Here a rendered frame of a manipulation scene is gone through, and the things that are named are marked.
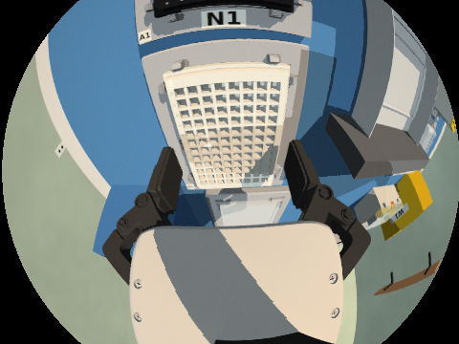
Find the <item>blue bench mat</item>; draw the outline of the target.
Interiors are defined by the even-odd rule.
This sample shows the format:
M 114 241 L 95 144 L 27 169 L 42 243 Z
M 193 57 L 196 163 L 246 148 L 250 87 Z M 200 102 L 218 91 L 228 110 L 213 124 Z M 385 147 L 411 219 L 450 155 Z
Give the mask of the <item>blue bench mat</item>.
M 48 33 L 55 89 L 86 155 L 112 185 L 148 185 L 164 147 L 164 131 L 142 58 L 186 44 L 235 38 L 308 45 L 309 60 L 295 140 L 321 184 L 354 207 L 373 188 L 402 175 L 353 179 L 325 130 L 330 113 L 352 116 L 367 46 L 365 0 L 313 0 L 312 37 L 253 29 L 187 32 L 139 44 L 135 0 L 79 0 Z

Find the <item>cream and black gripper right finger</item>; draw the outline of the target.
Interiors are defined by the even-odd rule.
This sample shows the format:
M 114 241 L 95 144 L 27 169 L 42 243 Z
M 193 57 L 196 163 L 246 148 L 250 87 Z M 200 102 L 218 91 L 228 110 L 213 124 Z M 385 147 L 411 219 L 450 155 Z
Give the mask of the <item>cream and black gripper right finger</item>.
M 300 140 L 290 141 L 284 171 L 293 205 L 302 211 L 298 220 L 326 224 L 341 239 L 339 256 L 344 281 L 370 245 L 370 234 L 355 219 L 353 210 L 334 197 L 332 188 L 320 183 Z

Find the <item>yellow open-top bin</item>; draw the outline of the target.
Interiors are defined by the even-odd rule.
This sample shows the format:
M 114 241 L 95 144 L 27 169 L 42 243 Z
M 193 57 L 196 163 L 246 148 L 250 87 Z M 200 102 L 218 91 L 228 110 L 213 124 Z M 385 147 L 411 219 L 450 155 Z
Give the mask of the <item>yellow open-top bin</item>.
M 381 225 L 385 241 L 411 224 L 433 203 L 420 170 L 404 174 L 396 189 L 404 207 Z

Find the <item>yellow tube rack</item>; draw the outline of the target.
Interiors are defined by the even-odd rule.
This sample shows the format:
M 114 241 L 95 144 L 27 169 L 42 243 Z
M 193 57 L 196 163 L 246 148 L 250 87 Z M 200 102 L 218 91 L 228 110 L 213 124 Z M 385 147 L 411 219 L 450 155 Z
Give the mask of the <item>yellow tube rack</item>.
M 434 107 L 436 108 L 437 112 L 440 114 L 442 119 L 446 120 L 445 122 L 447 123 L 447 126 L 454 133 L 456 128 L 455 119 L 448 99 L 447 91 L 440 76 L 437 91 L 437 100 L 434 104 Z

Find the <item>blue box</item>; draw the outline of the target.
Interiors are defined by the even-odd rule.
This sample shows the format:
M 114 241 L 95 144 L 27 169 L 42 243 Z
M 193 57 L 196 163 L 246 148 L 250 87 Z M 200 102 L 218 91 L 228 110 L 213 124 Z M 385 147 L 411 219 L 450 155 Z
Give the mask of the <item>blue box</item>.
M 118 219 L 134 207 L 134 201 L 140 193 L 146 193 L 148 185 L 112 185 L 102 210 L 93 252 L 105 257 L 102 247 L 114 229 Z M 173 226 L 200 226 L 183 189 L 180 187 L 176 210 L 168 215 Z M 106 258 L 106 257 L 105 257 Z

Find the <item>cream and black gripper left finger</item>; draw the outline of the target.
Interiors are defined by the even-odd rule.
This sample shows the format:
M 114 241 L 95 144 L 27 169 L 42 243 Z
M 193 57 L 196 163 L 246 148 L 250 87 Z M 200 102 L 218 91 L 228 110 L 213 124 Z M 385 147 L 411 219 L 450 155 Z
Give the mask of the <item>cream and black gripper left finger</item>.
M 183 170 L 174 149 L 164 147 L 155 166 L 146 193 L 137 196 L 135 206 L 118 220 L 117 229 L 102 247 L 103 254 L 128 286 L 133 244 L 144 230 L 172 226 L 167 217 L 177 207 Z

